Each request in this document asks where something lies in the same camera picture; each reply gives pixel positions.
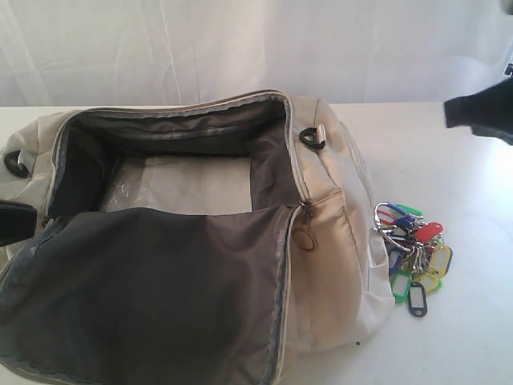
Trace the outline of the colourful key tag bunch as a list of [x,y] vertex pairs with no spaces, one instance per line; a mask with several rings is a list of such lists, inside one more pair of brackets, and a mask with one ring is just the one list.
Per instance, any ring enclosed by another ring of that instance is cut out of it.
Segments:
[[374,232],[385,242],[392,295],[415,318],[427,315],[427,295],[442,288],[450,270],[453,250],[443,230],[410,206],[380,202],[374,207]]

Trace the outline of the beige duffel bag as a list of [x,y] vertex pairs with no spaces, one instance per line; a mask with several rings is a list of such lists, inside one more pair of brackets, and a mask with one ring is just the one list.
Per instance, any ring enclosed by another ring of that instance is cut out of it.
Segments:
[[[127,158],[245,157],[252,210],[100,209]],[[394,308],[357,146],[323,100],[258,91],[37,118],[1,146],[1,364],[50,384],[274,384]]]

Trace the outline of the clear plastic sheet in bag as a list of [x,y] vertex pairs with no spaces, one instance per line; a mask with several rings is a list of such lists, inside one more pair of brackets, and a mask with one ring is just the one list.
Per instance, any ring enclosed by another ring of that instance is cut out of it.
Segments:
[[245,157],[127,158],[116,167],[100,205],[105,212],[135,207],[186,215],[252,210],[250,160]]

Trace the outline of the dark stand at right edge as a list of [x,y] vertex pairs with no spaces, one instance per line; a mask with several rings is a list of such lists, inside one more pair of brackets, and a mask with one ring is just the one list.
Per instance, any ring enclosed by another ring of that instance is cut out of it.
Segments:
[[507,67],[505,68],[504,75],[506,77],[512,77],[513,76],[513,63],[508,63]]

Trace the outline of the white backdrop curtain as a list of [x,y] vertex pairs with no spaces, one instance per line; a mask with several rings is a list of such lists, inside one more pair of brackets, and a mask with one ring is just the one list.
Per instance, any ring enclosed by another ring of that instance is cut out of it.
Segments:
[[4,106],[183,105],[260,89],[439,101],[504,76],[509,1],[4,1]]

